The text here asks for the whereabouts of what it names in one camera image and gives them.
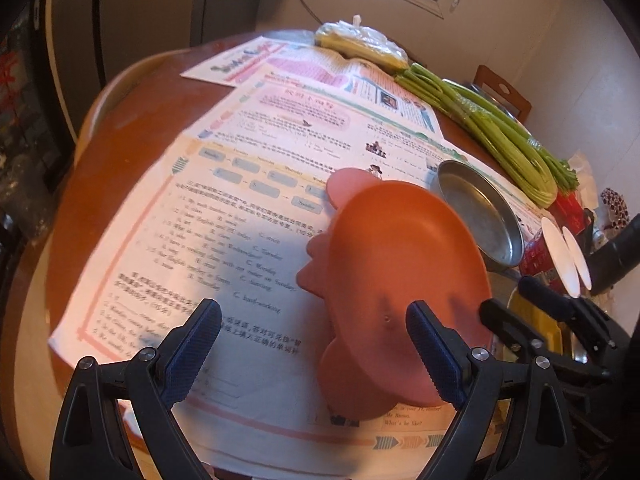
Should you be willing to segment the yellow plastic plate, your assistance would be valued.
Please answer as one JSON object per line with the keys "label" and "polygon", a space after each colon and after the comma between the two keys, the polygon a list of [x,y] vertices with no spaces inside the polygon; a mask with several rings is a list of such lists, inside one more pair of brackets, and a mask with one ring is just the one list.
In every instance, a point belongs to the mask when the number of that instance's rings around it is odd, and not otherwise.
{"label": "yellow plastic plate", "polygon": [[550,315],[526,300],[517,289],[511,292],[506,306],[544,337],[550,351],[563,353],[562,328]]}

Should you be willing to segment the round metal pan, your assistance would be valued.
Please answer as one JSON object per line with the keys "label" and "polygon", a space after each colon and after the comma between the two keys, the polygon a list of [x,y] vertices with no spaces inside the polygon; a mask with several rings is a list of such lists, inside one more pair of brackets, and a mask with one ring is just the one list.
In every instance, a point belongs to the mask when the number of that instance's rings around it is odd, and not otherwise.
{"label": "round metal pan", "polygon": [[472,166],[444,160],[436,170],[432,190],[471,231],[488,271],[515,269],[524,256],[518,218],[500,192]]}

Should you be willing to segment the orange plastic plate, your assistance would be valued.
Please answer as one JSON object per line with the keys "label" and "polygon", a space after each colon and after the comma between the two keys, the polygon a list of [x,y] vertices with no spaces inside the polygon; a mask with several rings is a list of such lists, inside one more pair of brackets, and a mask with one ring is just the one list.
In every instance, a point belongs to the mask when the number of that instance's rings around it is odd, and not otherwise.
{"label": "orange plastic plate", "polygon": [[310,260],[296,275],[323,301],[334,331],[317,370],[326,404],[367,420],[399,403],[447,403],[412,343],[406,312],[422,300],[469,347],[488,344],[477,310],[490,286],[471,232],[425,188],[362,169],[335,171],[326,194],[335,214],[309,241]]}

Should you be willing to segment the red instant noodle cup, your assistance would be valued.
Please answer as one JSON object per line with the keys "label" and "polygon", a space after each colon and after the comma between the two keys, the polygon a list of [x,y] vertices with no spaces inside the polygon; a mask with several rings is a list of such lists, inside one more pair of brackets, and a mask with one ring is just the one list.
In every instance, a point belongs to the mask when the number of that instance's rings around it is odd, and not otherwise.
{"label": "red instant noodle cup", "polygon": [[574,259],[561,231],[548,218],[541,219],[540,230],[526,244],[518,270],[559,294],[572,298],[580,295],[580,278]]}

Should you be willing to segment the spotted patterned object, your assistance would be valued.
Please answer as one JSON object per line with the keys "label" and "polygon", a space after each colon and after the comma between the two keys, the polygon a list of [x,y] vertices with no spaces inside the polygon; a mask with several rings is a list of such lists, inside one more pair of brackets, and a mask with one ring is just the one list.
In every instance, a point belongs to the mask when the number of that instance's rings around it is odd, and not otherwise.
{"label": "spotted patterned object", "polygon": [[624,196],[612,188],[605,188],[600,197],[604,207],[604,228],[613,232],[626,228],[629,212]]}

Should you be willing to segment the green celery bunch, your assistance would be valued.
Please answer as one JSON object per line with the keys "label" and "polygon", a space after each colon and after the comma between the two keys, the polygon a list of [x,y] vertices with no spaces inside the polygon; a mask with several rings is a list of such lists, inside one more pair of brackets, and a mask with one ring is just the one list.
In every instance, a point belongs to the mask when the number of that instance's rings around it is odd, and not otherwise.
{"label": "green celery bunch", "polygon": [[578,177],[570,164],[553,156],[520,122],[484,96],[439,78],[418,63],[399,72],[395,81],[477,140],[538,207],[547,209],[559,194],[577,190]]}

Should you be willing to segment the large worksheet newspaper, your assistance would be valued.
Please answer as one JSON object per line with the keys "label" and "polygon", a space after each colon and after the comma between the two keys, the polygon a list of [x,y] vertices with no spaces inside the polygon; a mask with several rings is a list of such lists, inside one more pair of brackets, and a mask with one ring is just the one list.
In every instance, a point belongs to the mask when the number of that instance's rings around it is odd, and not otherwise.
{"label": "large worksheet newspaper", "polygon": [[316,379],[329,315],[295,277],[330,223],[334,170],[427,186],[446,159],[465,154],[339,88],[256,74],[134,186],[50,346],[70,364],[128,360],[212,298],[220,334],[174,408],[202,462],[256,479],[412,479],[454,412],[401,402],[370,422],[334,417]]}

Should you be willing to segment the steel tray behind celery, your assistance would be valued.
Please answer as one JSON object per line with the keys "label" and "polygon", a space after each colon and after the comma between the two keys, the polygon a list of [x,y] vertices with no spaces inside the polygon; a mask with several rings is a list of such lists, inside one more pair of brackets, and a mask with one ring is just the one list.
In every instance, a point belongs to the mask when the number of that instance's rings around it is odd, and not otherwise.
{"label": "steel tray behind celery", "polygon": [[453,88],[454,91],[457,91],[462,98],[484,108],[484,110],[487,110],[489,113],[506,122],[521,136],[526,136],[526,138],[530,138],[532,136],[518,118],[511,114],[502,104],[484,90],[474,90],[450,79],[444,79],[444,82],[446,82],[449,87]]}

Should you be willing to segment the wooden chair back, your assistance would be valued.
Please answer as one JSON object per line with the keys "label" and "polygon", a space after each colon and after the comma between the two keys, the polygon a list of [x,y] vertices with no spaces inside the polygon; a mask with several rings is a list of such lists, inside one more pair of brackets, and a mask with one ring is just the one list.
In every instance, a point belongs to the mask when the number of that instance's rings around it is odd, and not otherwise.
{"label": "wooden chair back", "polygon": [[506,81],[488,66],[480,65],[477,67],[473,84],[499,102],[517,120],[526,122],[532,111],[532,104],[509,81]]}

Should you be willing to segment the plastic bag yellow food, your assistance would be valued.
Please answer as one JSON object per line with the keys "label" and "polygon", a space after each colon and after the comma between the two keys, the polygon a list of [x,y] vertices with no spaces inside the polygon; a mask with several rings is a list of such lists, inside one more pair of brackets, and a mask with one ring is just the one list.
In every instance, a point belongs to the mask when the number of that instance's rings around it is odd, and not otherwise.
{"label": "plastic bag yellow food", "polygon": [[387,73],[394,74],[409,68],[407,52],[382,32],[363,26],[358,14],[350,23],[323,23],[314,33],[314,43],[345,58],[362,58]]}

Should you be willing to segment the student english newspaper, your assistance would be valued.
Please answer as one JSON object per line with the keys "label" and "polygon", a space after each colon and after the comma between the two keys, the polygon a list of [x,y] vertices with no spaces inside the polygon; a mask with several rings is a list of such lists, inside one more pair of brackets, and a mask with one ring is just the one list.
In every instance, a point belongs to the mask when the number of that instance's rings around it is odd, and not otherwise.
{"label": "student english newspaper", "polygon": [[398,86],[392,76],[368,61],[348,60],[320,47],[259,36],[206,58],[181,76],[236,88],[266,68],[342,89],[399,115],[436,139],[442,137],[434,110]]}

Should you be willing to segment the dark refrigerator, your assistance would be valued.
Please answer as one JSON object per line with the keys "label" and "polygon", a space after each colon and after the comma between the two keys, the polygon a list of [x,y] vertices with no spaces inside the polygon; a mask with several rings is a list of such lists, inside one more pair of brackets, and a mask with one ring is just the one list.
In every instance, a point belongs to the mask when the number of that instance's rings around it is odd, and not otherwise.
{"label": "dark refrigerator", "polygon": [[260,0],[42,0],[64,125],[77,139],[99,92],[153,54],[251,32]]}

